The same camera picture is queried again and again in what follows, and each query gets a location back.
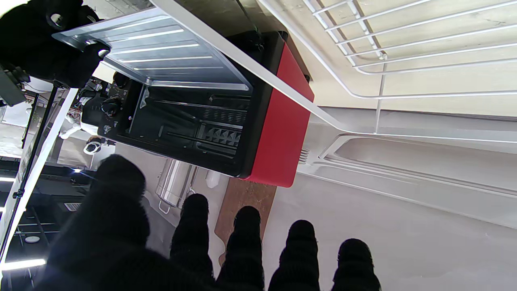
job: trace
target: light strip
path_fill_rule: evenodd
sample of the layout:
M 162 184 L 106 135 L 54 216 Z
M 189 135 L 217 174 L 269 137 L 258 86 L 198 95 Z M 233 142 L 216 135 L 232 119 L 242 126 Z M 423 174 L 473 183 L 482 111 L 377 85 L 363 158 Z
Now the light strip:
M 9 263 L 5 263 L 2 266 L 2 271 L 9 271 L 9 270 L 37 267 L 37 266 L 45 265 L 46 263 L 47 262 L 44 259 L 11 261 Z
M 170 47 L 159 47 L 159 48 L 150 48 L 150 49 L 137 49 L 137 50 L 129 50 L 129 51 L 121 51 L 121 52 L 112 52 L 110 55 L 115 54 L 123 54 L 123 53 L 133 53 L 133 52 L 149 52 L 149 51 L 158 51 L 158 50 L 167 50 L 167 49 L 179 49 L 179 48 L 193 48 L 198 47 L 199 43 L 195 43 L 192 45 L 180 45 L 180 46 L 170 46 Z
M 157 62 L 157 61 L 177 61 L 177 60 L 198 60 L 198 59 L 211 59 L 213 58 L 211 55 L 209 56 L 185 56 L 185 57 L 170 57 L 168 59 L 148 59 L 148 60 L 129 60 L 129 61 L 120 61 L 121 63 L 145 63 L 145 62 Z
M 0 177 L 0 182 L 14 182 L 16 178 Z
M 157 32 L 157 33 L 150 33 L 150 34 L 144 34 L 144 35 L 130 36 L 130 37 L 127 37 L 127 38 L 110 41 L 110 43 L 127 41 L 127 40 L 134 40 L 134 39 L 142 39 L 142 38 L 148 38 L 148 37 L 155 37 L 155 36 L 167 35 L 167 34 L 173 34 L 173 33 L 180 33 L 180 32 L 184 32 L 184 30 L 178 29 L 178 30 L 174 30 L 174 31 Z
M 224 67 L 169 67 L 169 68 L 135 68 L 134 70 L 183 70 L 183 69 L 224 69 Z

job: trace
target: ceiling light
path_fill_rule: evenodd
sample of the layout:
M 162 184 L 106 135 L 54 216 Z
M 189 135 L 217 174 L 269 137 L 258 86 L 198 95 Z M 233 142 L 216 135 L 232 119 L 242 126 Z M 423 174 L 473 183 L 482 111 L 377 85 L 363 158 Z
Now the ceiling light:
M 0 182 L 14 182 L 16 178 L 0 177 Z
M 45 265 L 46 263 L 47 262 L 44 259 L 12 261 L 9 263 L 4 263 L 4 265 L 2 266 L 2 271 L 37 267 L 37 266 Z

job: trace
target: metal container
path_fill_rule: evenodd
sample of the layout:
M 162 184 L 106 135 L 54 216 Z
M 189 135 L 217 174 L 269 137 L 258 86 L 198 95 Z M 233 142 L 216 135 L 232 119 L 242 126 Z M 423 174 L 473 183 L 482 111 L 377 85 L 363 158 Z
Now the metal container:
M 192 183 L 196 172 L 196 166 L 185 162 L 175 159 L 168 159 L 165 162 L 156 187 L 156 194 L 161 199 L 158 208 L 163 213 L 167 214 L 171 207 L 182 208 L 185 198 L 195 193 Z M 168 206 L 166 211 L 161 206 L 162 202 Z

